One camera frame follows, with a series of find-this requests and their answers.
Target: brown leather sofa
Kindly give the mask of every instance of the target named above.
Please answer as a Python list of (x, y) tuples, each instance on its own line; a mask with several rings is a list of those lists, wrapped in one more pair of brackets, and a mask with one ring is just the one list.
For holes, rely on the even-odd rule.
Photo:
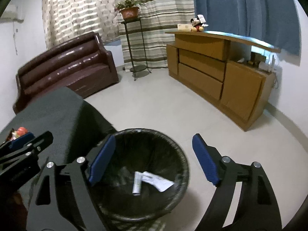
[(31, 101), (60, 87), (86, 98), (119, 82), (112, 53), (98, 33), (90, 32), (55, 46), (33, 58), (16, 75), (17, 114)]

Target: white floor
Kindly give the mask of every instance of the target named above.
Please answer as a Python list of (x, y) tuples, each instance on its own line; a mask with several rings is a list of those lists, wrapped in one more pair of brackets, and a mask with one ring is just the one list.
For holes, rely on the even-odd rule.
[[(134, 82), (131, 73), (120, 72), (121, 82), (86, 99), (117, 130), (150, 128), (173, 138), (190, 165), (190, 183), (179, 205), (163, 219), (167, 231), (194, 230), (205, 213), (215, 187), (209, 183), (194, 155), (191, 139), (200, 133), (208, 145), (235, 162), (262, 164), (279, 204), (282, 225), (297, 212), (308, 193), (308, 154), (299, 142), (266, 112), (244, 132), (206, 100), (168, 75), (167, 69)], [(235, 191), (238, 201), (240, 184)], [(233, 221), (233, 201), (226, 224)]]

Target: patterned curtain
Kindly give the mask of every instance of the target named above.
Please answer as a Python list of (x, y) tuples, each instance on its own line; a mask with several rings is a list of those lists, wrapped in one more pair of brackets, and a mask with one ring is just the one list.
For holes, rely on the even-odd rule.
[[(177, 28), (178, 23), (190, 23), (194, 18), (193, 0), (141, 0), (146, 7), (139, 9), (139, 17), (144, 34), (147, 61), (150, 67), (167, 66), (166, 44), (174, 41), (174, 35), (164, 32)], [(134, 65), (145, 64), (139, 22), (127, 24), (129, 41), (133, 55)], [(130, 55), (123, 24), (119, 24), (121, 44), (124, 54), (125, 68), (131, 67)]]
[(42, 0), (47, 48), (93, 31), (103, 42), (118, 36), (115, 0)]

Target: blue curtain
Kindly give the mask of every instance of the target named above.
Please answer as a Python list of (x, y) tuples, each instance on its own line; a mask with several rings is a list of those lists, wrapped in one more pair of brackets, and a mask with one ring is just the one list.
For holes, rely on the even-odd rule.
[(249, 36), (299, 55), (300, 31), (294, 0), (194, 0), (206, 29)]

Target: plant stand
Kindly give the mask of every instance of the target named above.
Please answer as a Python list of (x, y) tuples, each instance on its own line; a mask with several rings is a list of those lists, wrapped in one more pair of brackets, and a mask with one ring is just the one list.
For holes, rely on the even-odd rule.
[[(144, 56), (145, 56), (145, 65), (134, 66), (133, 56), (131, 54), (132, 48), (131, 48), (131, 45), (129, 43), (127, 24), (131, 23), (131, 22), (136, 22), (136, 21), (139, 21), (139, 23), (140, 23), (142, 42), (143, 42), (143, 49), (144, 49)], [(121, 24), (124, 24), (124, 27), (125, 27), (125, 34), (126, 34), (126, 39), (127, 39), (127, 44), (128, 44), (128, 50), (129, 50), (129, 54), (130, 54), (130, 57), (131, 57), (131, 64), (133, 66), (130, 69), (130, 72), (132, 72), (134, 74), (134, 81), (135, 81), (136, 80), (136, 73), (137, 72), (140, 72), (140, 71), (143, 71), (143, 70), (147, 69), (151, 73), (151, 71), (149, 70), (149, 67), (147, 65), (147, 54), (145, 52), (145, 45), (144, 45), (143, 31), (142, 31), (142, 25), (141, 25), (141, 18), (134, 18), (134, 19), (131, 19), (131, 20), (125, 20), (125, 21), (121, 22)]]

